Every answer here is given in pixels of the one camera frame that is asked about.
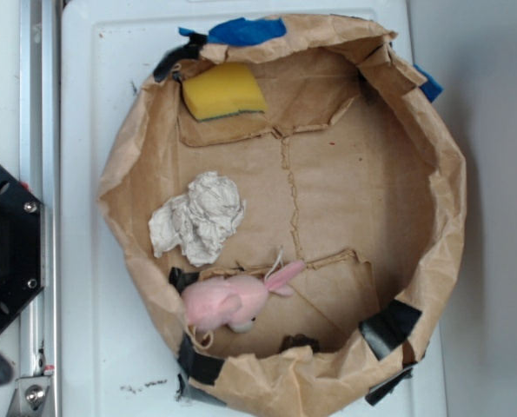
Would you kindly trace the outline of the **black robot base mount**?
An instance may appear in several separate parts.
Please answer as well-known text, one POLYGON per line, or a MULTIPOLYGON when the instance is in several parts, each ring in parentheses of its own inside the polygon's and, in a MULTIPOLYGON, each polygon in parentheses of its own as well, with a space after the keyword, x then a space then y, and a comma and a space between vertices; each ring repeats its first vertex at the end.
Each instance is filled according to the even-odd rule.
POLYGON ((40 293, 43 205, 0 165, 0 334, 40 293))

